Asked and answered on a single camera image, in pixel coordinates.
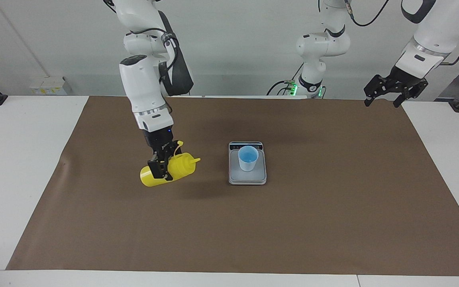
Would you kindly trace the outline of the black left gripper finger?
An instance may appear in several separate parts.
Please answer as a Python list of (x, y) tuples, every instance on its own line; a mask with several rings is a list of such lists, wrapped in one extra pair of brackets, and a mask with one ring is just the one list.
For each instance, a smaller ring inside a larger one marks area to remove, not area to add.
[(426, 79), (422, 79), (412, 87), (408, 87), (403, 83), (398, 83), (395, 87), (395, 91), (399, 92), (400, 95), (394, 100), (394, 107), (399, 108), (406, 100), (419, 97), (427, 86), (428, 81)]
[(364, 87), (366, 99), (364, 104), (366, 107), (371, 106), (372, 102), (380, 96), (390, 93), (390, 89), (394, 86), (394, 80), (388, 77), (375, 75), (368, 84)]

